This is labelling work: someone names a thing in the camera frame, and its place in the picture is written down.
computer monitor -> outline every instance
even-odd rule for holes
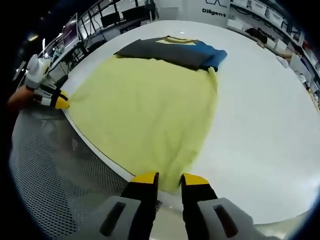
[[[148,19],[149,11],[145,6],[138,6],[122,12],[125,20]]]
[[[102,26],[104,28],[110,26],[111,24],[116,24],[120,22],[120,14],[119,12],[114,12],[109,15],[101,17]]]
[[[67,22],[62,29],[63,47],[73,46],[79,41],[78,37],[78,15],[77,13]]]

white table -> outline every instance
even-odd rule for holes
[[[79,63],[62,87],[69,95],[116,51],[137,39],[163,36],[204,41],[228,56],[219,67],[218,104],[203,148],[189,173],[207,179],[219,197],[250,214],[255,224],[307,211],[320,185],[320,119],[291,69],[256,42],[230,30],[189,21],[158,21],[122,34]],[[88,147],[125,180],[133,176],[83,136]],[[158,199],[182,209],[179,194]]]

storage bin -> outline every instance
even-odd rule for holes
[[[272,41],[270,38],[267,38],[266,45],[274,49],[276,47],[276,42]]]
[[[233,0],[233,3],[235,5],[239,5],[246,8],[248,5],[248,0]]]
[[[274,48],[278,53],[284,53],[287,49],[287,44],[285,44],[283,41],[278,39],[276,46]]]
[[[279,28],[282,26],[282,22],[284,21],[284,18],[280,16],[278,13],[273,11],[271,8],[268,8],[266,10],[266,17],[272,22],[273,24],[277,25]]]
[[[317,63],[318,63],[318,60],[317,60],[316,56],[312,53],[312,54],[309,55],[309,58],[310,58],[311,64],[312,64],[313,66],[316,66]]]
[[[257,14],[266,15],[267,7],[257,1],[251,0],[251,9]]]
[[[285,24],[282,25],[281,30],[282,32],[285,32],[285,33],[287,32],[287,27]]]
[[[238,30],[242,30],[244,25],[243,25],[242,21],[239,21],[238,19],[236,19],[236,20],[229,19],[228,26],[235,28],[235,29],[238,29]]]
[[[319,62],[315,65],[315,69],[320,74],[320,63]]]

yellow towel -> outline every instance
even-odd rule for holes
[[[70,98],[70,117],[102,153],[133,175],[157,171],[172,192],[213,120],[217,78],[162,60],[102,63]]]

perforated metal surface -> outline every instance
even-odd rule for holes
[[[61,111],[20,113],[10,169],[36,222],[55,238],[77,231],[85,216],[128,184],[80,139]]]

